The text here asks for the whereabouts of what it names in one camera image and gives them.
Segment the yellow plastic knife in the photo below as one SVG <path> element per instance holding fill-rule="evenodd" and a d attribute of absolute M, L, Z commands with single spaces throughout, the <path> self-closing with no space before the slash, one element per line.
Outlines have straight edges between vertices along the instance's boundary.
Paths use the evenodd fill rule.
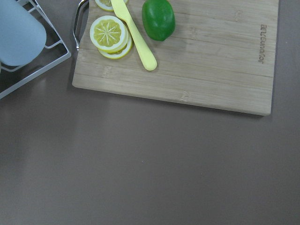
<path fill-rule="evenodd" d="M 127 24 L 144 68 L 148 71 L 155 70 L 157 67 L 156 58 L 140 34 L 126 4 L 123 0 L 112 0 L 111 3 L 116 16 Z"/>

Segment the bottom lemon slice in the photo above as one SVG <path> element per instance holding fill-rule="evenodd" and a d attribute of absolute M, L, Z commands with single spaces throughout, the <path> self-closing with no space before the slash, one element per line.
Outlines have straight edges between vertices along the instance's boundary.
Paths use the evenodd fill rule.
<path fill-rule="evenodd" d="M 113 52 L 113 53 L 107 53 L 107 52 L 104 52 L 104 51 L 98 49 L 98 52 L 102 56 L 104 56 L 108 59 L 116 60 L 116 59 L 120 59 L 120 58 L 126 56 L 130 52 L 132 45 L 133 45 L 133 41 L 132 41 L 131 36 L 129 35 L 126 45 L 121 50 L 119 50 L 117 52 Z"/>

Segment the lemon slice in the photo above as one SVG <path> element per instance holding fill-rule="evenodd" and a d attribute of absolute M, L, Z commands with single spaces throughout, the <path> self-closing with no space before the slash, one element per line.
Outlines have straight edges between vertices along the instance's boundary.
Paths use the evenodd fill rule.
<path fill-rule="evenodd" d="M 129 35 L 126 45 L 121 50 L 119 50 L 117 52 L 113 52 L 113 53 L 107 53 L 107 52 L 104 52 L 104 51 L 98 49 L 98 52 L 102 56 L 104 56 L 108 59 L 116 60 L 116 59 L 120 59 L 120 58 L 126 56 L 130 52 L 132 45 L 133 45 L 133 41 L 132 41 L 131 36 Z"/>
<path fill-rule="evenodd" d="M 128 42 L 128 30 L 117 17 L 105 15 L 96 19 L 90 27 L 93 45 L 106 53 L 121 50 Z"/>
<path fill-rule="evenodd" d="M 111 0 L 95 0 L 95 3 L 104 11 L 113 12 L 114 8 Z"/>

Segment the top lemon slice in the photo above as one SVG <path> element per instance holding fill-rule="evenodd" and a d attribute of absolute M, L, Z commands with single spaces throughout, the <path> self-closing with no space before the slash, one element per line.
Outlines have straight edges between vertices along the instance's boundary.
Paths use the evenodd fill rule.
<path fill-rule="evenodd" d="M 90 27 L 93 45 L 106 53 L 121 50 L 128 42 L 128 30 L 117 17 L 105 15 L 96 19 Z"/>

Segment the bamboo cutting board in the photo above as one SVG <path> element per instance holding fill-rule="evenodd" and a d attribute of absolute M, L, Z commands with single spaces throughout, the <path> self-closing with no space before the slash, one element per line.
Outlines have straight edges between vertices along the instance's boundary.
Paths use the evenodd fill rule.
<path fill-rule="evenodd" d="M 118 60 L 98 52 L 90 40 L 90 26 L 106 11 L 91 0 L 74 87 L 262 116 L 271 113 L 277 0 L 172 0 L 176 27 L 162 42 L 145 33 L 142 5 L 141 0 L 130 0 L 127 8 L 157 68 L 147 71 L 135 48 Z"/>

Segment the green lime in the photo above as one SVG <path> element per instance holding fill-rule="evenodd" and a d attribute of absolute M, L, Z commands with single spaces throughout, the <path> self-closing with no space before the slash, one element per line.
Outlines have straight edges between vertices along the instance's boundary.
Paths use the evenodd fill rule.
<path fill-rule="evenodd" d="M 168 0 L 146 0 L 142 6 L 142 22 L 147 35 L 165 41 L 175 31 L 175 15 Z"/>

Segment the light blue cup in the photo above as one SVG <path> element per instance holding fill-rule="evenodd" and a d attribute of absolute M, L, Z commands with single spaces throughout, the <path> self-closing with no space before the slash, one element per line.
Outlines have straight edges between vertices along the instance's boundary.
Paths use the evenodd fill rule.
<path fill-rule="evenodd" d="M 0 62 L 26 65 L 43 50 L 44 26 L 15 0 L 0 2 Z"/>

